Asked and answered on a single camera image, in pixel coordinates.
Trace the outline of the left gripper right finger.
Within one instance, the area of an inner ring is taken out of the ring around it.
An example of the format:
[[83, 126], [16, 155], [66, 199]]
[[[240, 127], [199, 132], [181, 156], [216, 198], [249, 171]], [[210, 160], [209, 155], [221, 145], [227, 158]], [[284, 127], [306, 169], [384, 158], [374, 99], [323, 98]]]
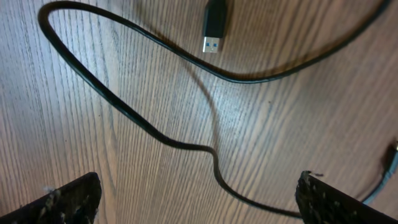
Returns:
[[303, 171], [295, 198], [306, 224], [397, 224], [389, 217]]

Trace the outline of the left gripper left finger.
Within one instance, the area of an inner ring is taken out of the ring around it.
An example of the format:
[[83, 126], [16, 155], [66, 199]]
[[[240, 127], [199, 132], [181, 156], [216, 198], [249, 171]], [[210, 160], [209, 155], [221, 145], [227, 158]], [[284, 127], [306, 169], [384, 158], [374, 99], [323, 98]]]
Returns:
[[2, 216], [1, 223], [94, 223], [101, 195], [97, 173], [89, 172]]

